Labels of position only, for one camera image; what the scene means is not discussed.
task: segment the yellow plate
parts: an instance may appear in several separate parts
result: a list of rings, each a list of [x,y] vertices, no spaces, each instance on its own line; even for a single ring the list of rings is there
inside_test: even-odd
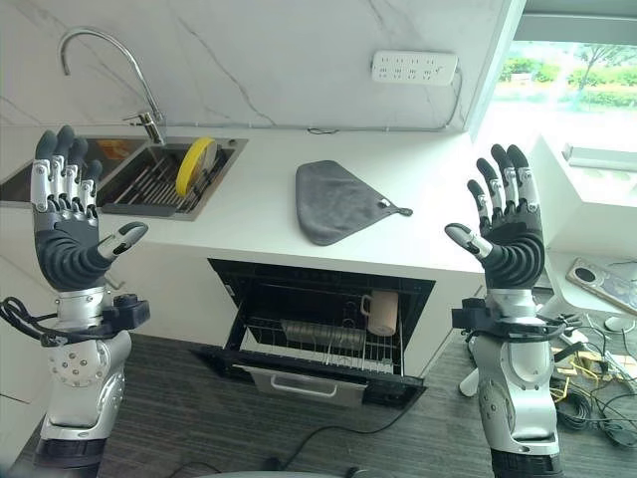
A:
[[[177,180],[175,181],[177,194],[183,197],[190,192],[190,188],[199,178],[199,173],[203,169],[204,162],[206,162],[206,156],[212,154],[212,161],[214,161],[216,153],[217,147],[212,137],[200,137],[192,143],[183,161],[181,161],[181,166],[177,173]]]

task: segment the wire rack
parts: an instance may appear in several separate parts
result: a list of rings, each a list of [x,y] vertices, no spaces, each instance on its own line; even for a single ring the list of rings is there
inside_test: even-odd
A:
[[[400,314],[397,326],[393,337],[379,337],[365,329],[251,317],[241,349],[402,375]]]
[[[203,169],[199,179],[185,197],[177,194],[175,179],[185,151],[168,151],[162,154],[149,152],[138,175],[111,201],[114,204],[160,204],[173,206],[178,212],[190,212],[201,199],[206,188],[227,161],[226,153],[219,149],[214,164]]]

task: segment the window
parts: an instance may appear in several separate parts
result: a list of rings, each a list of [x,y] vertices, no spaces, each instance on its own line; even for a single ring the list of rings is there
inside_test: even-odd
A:
[[[500,65],[479,146],[542,132],[637,154],[637,1],[528,0]]]
[[[580,146],[634,149],[637,47],[514,41],[488,117]]]

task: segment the marble backsplash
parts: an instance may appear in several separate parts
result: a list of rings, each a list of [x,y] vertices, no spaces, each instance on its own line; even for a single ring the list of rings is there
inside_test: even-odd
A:
[[[113,46],[80,37],[64,77],[57,48],[72,26],[101,28],[139,60],[169,123],[427,128],[449,87],[378,84],[381,49],[456,53],[463,72],[452,126],[483,87],[508,0],[0,0],[0,123],[120,123],[147,108]]]

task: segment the mug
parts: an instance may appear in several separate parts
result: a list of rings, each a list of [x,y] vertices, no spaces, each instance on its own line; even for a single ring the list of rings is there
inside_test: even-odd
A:
[[[372,291],[360,299],[360,312],[367,317],[367,329],[375,336],[391,337],[396,333],[398,293]]]

